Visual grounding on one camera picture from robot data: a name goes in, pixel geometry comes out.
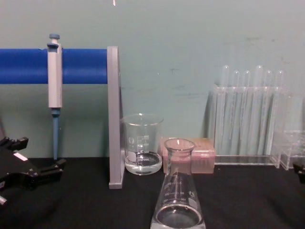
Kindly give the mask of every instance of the flask neck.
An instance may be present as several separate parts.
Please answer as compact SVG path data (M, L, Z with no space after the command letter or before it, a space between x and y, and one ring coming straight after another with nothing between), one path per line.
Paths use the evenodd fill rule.
M167 175L174 173L191 174L192 150L172 150L168 149Z

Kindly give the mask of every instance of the glass beaker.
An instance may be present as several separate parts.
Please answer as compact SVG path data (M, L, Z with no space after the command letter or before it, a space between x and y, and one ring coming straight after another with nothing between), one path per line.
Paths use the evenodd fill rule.
M164 142L168 170L151 221L151 229L205 229L205 223L191 174L195 144L173 138Z
M162 166L158 154L163 118L154 114L133 114L122 119L125 133L125 167L137 175L157 172Z

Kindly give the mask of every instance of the clear liquid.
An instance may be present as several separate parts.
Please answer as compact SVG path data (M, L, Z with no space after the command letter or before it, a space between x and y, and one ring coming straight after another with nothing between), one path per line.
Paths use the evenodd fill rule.
M137 153L136 157L137 163L130 162L128 156L125 159L126 169L133 174L148 175L159 171L162 167L162 158L159 154Z
M152 219L151 229L205 229L200 213L188 205L161 208Z

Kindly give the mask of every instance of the teal wall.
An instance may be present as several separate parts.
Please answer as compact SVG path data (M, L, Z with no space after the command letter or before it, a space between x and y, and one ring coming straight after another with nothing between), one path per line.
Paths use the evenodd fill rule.
M61 35L64 48L118 46L124 114L157 113L165 136L197 137L224 64L282 69L286 86L303 93L304 7L303 0L116 0L116 6L113 0L0 0L0 48L44 49L51 32ZM4 129L30 138L28 157L51 156L46 90L0 86ZM63 95L60 155L106 156L105 85L69 85Z

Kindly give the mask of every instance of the blue pipette tip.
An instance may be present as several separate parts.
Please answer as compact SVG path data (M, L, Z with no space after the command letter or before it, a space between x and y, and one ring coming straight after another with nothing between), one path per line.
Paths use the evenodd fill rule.
M59 129L59 115L61 114L61 110L59 108L52 109L53 116L53 159L57 160L58 156L58 129Z

